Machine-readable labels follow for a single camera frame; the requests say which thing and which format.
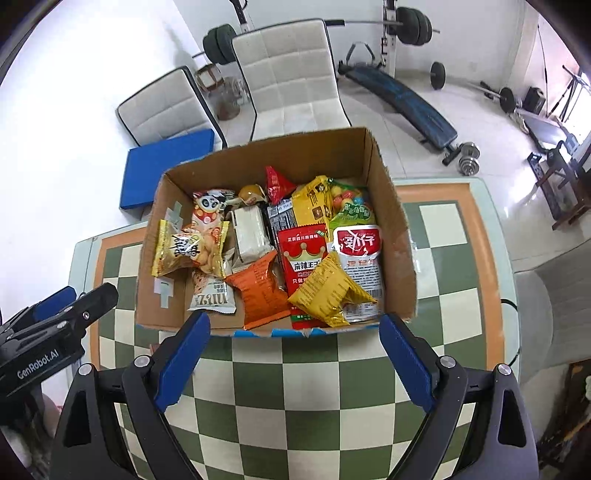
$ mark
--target dumbbell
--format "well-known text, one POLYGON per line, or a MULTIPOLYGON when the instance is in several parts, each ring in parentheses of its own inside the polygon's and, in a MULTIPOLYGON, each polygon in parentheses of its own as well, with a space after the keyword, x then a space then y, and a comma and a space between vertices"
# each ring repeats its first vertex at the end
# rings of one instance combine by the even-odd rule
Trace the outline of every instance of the dumbbell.
POLYGON ((457 163, 458 170, 466 177, 476 175, 480 170, 478 158, 480 150, 473 142, 465 142, 454 149, 449 149, 450 153, 443 159, 443 164, 448 166, 458 155, 461 155, 457 163))

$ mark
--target gray chair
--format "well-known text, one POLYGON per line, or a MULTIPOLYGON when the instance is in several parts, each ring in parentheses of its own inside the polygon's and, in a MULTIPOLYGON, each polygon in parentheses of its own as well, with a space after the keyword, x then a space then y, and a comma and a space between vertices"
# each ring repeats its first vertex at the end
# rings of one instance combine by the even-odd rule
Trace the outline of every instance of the gray chair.
POLYGON ((227 147, 222 129, 186 66, 134 93, 117 107, 117 116, 138 145, 211 128, 213 149, 227 147))
POLYGON ((591 240, 515 274, 521 384, 539 370, 591 358, 591 240))

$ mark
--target red snack package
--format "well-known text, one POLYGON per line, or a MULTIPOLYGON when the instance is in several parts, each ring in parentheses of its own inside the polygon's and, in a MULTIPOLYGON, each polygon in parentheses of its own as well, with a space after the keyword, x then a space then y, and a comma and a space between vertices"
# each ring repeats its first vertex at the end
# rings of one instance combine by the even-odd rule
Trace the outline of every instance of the red snack package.
POLYGON ((282 199, 287 197, 296 189, 296 185, 287 180, 281 173, 273 167, 266 166, 267 171, 267 194, 271 205, 277 205, 282 199))
MULTIPOLYGON (((308 275, 317 267, 320 261, 328 255, 326 248, 326 225, 297 226, 277 233, 279 249, 281 251, 281 262, 285 275, 287 293, 293 295, 298 287, 304 283, 308 275)), ((291 321, 298 322, 297 326, 308 328, 312 326, 326 325, 313 320, 306 312, 298 307, 291 306, 291 321)))

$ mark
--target black weight plate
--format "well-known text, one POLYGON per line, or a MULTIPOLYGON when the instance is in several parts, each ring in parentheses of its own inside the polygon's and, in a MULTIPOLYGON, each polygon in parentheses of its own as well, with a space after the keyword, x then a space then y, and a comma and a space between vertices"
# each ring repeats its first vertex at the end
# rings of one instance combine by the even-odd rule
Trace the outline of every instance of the black weight plate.
POLYGON ((417 13, 412 8, 399 7, 396 9, 396 21, 402 22, 396 32, 400 41, 406 45, 416 45, 419 35, 417 13))
POLYGON ((505 113, 513 113, 515 112, 515 108, 517 107, 517 101, 515 100, 515 95, 513 95, 513 91, 509 87, 503 87, 501 89, 501 108, 505 113))
POLYGON ((431 20, 429 17, 425 15, 425 19, 427 19, 427 39, 425 43, 429 43, 433 38, 433 26, 431 25, 431 20))
POLYGON ((236 31, 229 24, 223 24, 216 29, 217 46, 219 47, 224 59, 222 65, 236 61, 234 50, 232 49, 232 39, 236 37, 236 31))
POLYGON ((445 67, 443 63, 434 61, 431 65, 431 86, 435 90, 441 90, 445 85, 445 67))
POLYGON ((212 63, 223 64, 226 59, 217 46, 216 29, 212 28, 207 35, 203 37, 203 51, 212 63))
POLYGON ((420 10, 417 10, 416 8, 413 8, 413 10, 417 14, 417 19, 418 19, 418 40, 415 43, 415 45, 417 47, 420 47, 421 45, 425 45, 425 43, 427 43, 427 36, 429 34, 429 25, 427 23, 427 17, 423 14, 423 12, 421 12, 420 10))

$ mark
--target panda printed package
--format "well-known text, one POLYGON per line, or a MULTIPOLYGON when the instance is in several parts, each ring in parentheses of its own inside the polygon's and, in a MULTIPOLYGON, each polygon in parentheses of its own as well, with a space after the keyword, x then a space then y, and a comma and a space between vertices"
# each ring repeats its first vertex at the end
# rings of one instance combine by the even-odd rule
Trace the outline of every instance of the panda printed package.
POLYGON ((191 226, 198 232, 221 228, 226 208, 236 199, 236 192, 227 189, 205 190, 193 193, 191 226))

